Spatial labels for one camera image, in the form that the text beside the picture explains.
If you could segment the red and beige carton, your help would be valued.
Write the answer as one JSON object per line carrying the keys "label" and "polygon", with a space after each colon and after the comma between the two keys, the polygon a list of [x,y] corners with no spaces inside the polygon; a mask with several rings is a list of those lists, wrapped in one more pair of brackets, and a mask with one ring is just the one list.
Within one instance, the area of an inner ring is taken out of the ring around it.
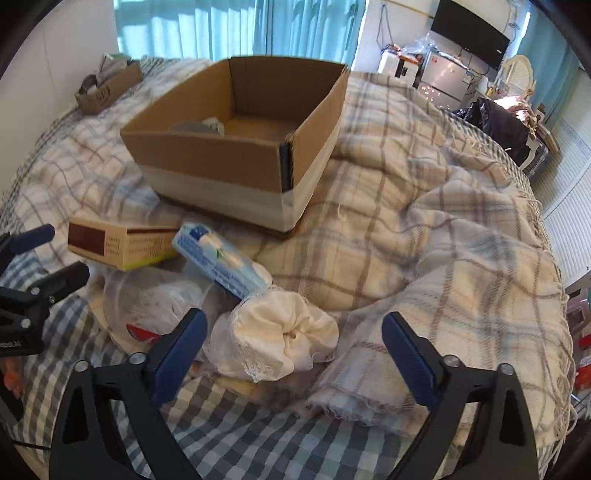
{"label": "red and beige carton", "polygon": [[68,249],[83,258],[130,271],[155,265],[178,255],[172,240],[178,226],[144,226],[71,217]]}

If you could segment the cream lace cloth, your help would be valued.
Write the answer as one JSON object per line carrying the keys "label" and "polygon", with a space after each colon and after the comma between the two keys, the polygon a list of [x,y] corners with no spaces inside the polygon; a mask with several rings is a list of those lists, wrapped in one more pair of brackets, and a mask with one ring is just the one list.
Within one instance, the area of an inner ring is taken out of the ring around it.
{"label": "cream lace cloth", "polygon": [[338,343],[335,318],[297,292],[270,287],[222,314],[201,352],[217,373],[259,383],[332,361]]}

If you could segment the grey tape roll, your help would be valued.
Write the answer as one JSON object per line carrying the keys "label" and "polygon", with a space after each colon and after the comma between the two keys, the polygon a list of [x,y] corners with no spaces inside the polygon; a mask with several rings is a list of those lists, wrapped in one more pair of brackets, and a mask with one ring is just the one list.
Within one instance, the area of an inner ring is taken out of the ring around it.
{"label": "grey tape roll", "polygon": [[197,134],[216,134],[211,129],[203,126],[201,122],[197,121],[185,121],[180,122],[171,127],[172,131],[180,131],[180,132],[190,132],[190,133],[197,133]]}

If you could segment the light blue hair clip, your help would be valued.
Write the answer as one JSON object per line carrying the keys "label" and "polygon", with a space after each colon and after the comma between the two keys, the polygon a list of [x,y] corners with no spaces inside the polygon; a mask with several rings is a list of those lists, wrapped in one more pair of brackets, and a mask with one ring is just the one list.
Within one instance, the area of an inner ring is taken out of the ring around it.
{"label": "light blue hair clip", "polygon": [[216,134],[223,136],[225,134],[225,128],[221,120],[217,117],[209,117],[201,121],[201,124],[208,129],[211,129]]}

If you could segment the blue tissue pack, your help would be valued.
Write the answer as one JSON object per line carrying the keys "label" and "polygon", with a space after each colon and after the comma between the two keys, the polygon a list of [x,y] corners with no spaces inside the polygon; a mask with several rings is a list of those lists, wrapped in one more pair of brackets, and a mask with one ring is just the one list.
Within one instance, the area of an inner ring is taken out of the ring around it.
{"label": "blue tissue pack", "polygon": [[226,291],[245,299],[269,289],[273,277],[210,227],[185,222],[172,240],[174,249]]}

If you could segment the small SF cardboard box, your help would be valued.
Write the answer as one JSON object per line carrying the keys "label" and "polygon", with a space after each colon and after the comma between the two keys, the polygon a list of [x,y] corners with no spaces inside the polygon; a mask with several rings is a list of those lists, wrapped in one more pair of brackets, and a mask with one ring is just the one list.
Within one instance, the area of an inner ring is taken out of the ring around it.
{"label": "small SF cardboard box", "polygon": [[98,115],[112,106],[124,93],[143,80],[140,63],[132,61],[124,70],[103,82],[89,93],[75,95],[84,115]]}

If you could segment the white louvered wardrobe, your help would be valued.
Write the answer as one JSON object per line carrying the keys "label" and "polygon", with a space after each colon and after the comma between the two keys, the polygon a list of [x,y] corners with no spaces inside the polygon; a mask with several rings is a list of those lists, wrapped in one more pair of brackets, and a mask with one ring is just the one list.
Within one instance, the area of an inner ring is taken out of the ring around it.
{"label": "white louvered wardrobe", "polygon": [[590,282],[590,78],[577,71],[551,133],[560,148],[533,184],[563,286]]}

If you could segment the large open cardboard box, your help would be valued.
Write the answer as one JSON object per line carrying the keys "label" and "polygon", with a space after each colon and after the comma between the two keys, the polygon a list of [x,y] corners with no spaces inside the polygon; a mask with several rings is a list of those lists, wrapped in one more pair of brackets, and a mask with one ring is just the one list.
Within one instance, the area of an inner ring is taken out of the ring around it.
{"label": "large open cardboard box", "polygon": [[[348,81],[341,63],[232,57],[179,83],[120,135],[159,197],[287,234],[335,148]],[[171,130],[209,117],[223,136]]]}

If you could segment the dark jacket on chair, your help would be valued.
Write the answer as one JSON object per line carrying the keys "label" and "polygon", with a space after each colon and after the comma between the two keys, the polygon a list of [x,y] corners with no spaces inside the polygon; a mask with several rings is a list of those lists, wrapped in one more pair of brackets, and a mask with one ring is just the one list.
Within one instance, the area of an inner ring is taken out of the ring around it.
{"label": "dark jacket on chair", "polygon": [[478,98],[467,108],[453,114],[479,128],[495,140],[510,158],[521,166],[531,150],[527,145],[528,131],[523,123],[493,100]]}

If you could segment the silver mini fridge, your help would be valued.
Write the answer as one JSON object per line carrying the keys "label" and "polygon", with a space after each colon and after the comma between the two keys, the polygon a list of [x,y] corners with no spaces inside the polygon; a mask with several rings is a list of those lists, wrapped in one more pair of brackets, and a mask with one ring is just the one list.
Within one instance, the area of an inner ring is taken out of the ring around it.
{"label": "silver mini fridge", "polygon": [[461,107],[475,75],[449,56],[430,52],[418,76],[418,91],[435,106],[457,110]]}

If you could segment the white oval vanity mirror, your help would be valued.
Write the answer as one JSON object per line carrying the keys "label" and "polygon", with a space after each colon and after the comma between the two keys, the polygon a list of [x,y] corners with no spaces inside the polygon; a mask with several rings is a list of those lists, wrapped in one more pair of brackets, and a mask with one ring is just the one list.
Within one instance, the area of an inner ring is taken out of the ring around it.
{"label": "white oval vanity mirror", "polygon": [[501,69],[501,87],[506,96],[529,99],[533,95],[534,71],[527,56],[518,54],[504,61]]}

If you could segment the white suitcase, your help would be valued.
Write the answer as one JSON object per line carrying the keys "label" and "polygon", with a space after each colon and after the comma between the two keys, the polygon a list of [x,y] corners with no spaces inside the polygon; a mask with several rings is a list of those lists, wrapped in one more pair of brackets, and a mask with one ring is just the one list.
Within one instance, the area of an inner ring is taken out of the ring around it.
{"label": "white suitcase", "polygon": [[401,80],[406,79],[408,66],[405,59],[401,59],[397,53],[383,51],[378,67],[380,74],[393,76]]}

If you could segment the small blue side curtain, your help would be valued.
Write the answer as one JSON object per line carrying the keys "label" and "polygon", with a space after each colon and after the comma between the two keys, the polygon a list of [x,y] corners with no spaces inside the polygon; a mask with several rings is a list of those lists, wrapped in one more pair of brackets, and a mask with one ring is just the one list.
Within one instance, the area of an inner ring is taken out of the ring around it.
{"label": "small blue side curtain", "polygon": [[526,56],[536,83],[531,102],[551,116],[564,103],[579,69],[579,60],[552,21],[535,5],[518,54]]}

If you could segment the large blue window curtain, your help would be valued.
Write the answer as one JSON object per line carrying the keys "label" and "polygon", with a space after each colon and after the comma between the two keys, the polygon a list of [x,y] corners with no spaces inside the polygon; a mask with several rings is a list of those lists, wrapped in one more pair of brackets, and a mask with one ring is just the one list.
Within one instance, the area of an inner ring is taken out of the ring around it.
{"label": "large blue window curtain", "polygon": [[353,64],[363,1],[115,1],[117,43],[133,57],[270,55]]}

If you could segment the black wall television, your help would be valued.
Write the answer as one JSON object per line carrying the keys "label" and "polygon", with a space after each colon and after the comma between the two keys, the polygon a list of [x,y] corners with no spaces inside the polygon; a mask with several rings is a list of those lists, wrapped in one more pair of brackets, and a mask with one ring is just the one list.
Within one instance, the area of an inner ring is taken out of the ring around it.
{"label": "black wall television", "polygon": [[431,30],[498,70],[510,40],[493,25],[451,0],[439,2]]}

